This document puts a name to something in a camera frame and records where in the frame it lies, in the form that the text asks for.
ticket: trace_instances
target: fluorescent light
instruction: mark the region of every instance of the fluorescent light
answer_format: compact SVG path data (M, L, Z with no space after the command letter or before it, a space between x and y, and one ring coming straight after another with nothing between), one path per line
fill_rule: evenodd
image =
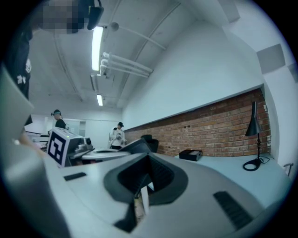
M102 96L101 95L97 95L97 101L98 101L98 105L99 106L103 106L103 104L102 104Z
M93 30L92 69L95 71L99 71L99 55L100 55L101 42L102 42L102 32L103 32L103 27L101 26L97 26Z

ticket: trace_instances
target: person wearing black cap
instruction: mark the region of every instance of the person wearing black cap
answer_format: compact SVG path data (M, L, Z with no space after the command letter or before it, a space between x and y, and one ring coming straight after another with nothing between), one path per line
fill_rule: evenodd
M119 122L117 127L114 127L109 135L109 146L112 149L119 150L121 146L124 144L125 136L124 131L122 130L124 127L122 122Z
M99 7L95 7L94 0L43 0L33 14L23 21L4 57L4 64L12 80L27 99L32 68L28 58L29 42L33 34L40 29L58 34L77 33L85 26L88 30L93 30L104 11L100 0L97 1ZM31 123L30 116L25 126ZM46 155L32 143L25 129L19 137L19 142L32 147L42 157Z
M55 127L59 127L59 128L65 129L66 128L66 124L65 124L64 120L62 119L61 112L58 109L56 109L54 111L54 113L52 113L52 115L54 115L54 118L57 120Z

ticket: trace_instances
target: brick wall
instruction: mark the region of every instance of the brick wall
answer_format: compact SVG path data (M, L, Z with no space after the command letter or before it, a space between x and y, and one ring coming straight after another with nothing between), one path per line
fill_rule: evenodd
M158 153L176 156L185 149L199 149L205 156L257 154L256 138L246 137L252 102L257 102L261 152L270 153L270 125L260 89L125 131L128 143L144 134L159 140Z

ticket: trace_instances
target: light blue tabletop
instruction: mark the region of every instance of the light blue tabletop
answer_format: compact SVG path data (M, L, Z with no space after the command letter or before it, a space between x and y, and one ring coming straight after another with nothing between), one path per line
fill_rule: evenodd
M266 164L261 164L256 171L250 172L242 168L245 162L255 158L256 155L240 157L202 156L197 162L186 161L204 165L220 172L250 192L264 208L267 208L272 203L285 198L291 181L274 159L270 159Z

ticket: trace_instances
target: desk lamp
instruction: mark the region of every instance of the desk lamp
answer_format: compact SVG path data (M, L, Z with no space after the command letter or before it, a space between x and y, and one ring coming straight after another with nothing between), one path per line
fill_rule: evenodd
M247 128L247 131L246 131L246 136L254 136L254 135L257 135L257 157L251 161L248 161L246 162L244 165L243 165L243 168L247 171L255 171L257 170L261 163L262 163L262 160L260 159L260 146L261 146L261 141L260 141L260 132L261 132L261 128L260 128L260 125L259 123L257 122L257 102L253 102L252 103L252 112L251 112L251 122ZM246 168L245 166L246 165L254 165L255 168L252 168L252 169L248 169Z

